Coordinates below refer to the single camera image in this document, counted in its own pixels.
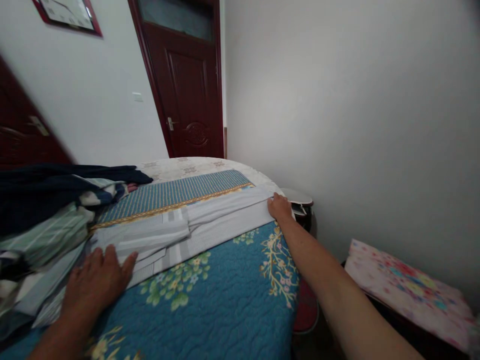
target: hand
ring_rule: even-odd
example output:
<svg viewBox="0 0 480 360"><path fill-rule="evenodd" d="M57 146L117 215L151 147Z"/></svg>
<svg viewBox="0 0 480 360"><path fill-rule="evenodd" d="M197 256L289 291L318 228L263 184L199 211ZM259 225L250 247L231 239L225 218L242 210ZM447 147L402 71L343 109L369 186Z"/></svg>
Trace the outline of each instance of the hand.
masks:
<svg viewBox="0 0 480 360"><path fill-rule="evenodd" d="M97 247L82 268L72 270L66 285L61 315L74 312L77 316L98 317L113 303L129 284L138 253L134 252L120 267L115 246L105 250Z"/></svg>
<svg viewBox="0 0 480 360"><path fill-rule="evenodd" d="M285 196L278 195L276 192L273 198L267 200L268 212L278 222L292 219L292 205Z"/></svg>

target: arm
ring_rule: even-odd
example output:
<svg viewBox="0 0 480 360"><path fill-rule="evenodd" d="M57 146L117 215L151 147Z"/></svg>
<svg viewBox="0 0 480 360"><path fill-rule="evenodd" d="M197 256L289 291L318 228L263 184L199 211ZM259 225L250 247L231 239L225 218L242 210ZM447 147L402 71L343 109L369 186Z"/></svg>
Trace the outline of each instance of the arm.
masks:
<svg viewBox="0 0 480 360"><path fill-rule="evenodd" d="M296 267L315 292L348 359L422 359L338 261L292 218L286 197L275 193L268 200L268 211L280 225Z"/></svg>
<svg viewBox="0 0 480 360"><path fill-rule="evenodd" d="M82 358L82 350L100 314L129 284L137 253L120 267L115 247L97 248L81 269L75 268L66 285L58 320L42 336L30 360Z"/></svg>

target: pink floral pillow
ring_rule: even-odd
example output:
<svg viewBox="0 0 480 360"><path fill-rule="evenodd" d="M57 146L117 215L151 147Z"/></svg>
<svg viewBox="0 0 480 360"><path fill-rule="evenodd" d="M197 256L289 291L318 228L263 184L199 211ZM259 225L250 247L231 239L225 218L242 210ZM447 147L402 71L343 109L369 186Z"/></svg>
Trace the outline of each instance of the pink floral pillow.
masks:
<svg viewBox="0 0 480 360"><path fill-rule="evenodd" d="M350 244L345 270L366 293L468 352L475 318L459 290L357 240Z"/></svg>

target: white wall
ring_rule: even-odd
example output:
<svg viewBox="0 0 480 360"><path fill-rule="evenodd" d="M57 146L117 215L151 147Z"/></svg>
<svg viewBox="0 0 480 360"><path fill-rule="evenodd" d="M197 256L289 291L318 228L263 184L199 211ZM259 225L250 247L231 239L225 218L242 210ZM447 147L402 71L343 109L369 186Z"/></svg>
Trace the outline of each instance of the white wall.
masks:
<svg viewBox="0 0 480 360"><path fill-rule="evenodd" d="M91 2L103 38L45 24L30 0L1 0L0 53L78 163L168 158L128 2Z"/></svg>
<svg viewBox="0 0 480 360"><path fill-rule="evenodd" d="M480 309L480 14L466 0L227 0L228 156Z"/></svg>

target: frosted glass window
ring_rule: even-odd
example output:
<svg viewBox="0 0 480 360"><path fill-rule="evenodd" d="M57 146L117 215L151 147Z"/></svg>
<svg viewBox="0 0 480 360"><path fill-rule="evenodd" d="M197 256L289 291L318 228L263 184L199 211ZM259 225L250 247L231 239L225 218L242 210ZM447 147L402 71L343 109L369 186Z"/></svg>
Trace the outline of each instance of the frosted glass window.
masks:
<svg viewBox="0 0 480 360"><path fill-rule="evenodd" d="M188 0L139 0L143 20L196 38L213 41L211 6Z"/></svg>

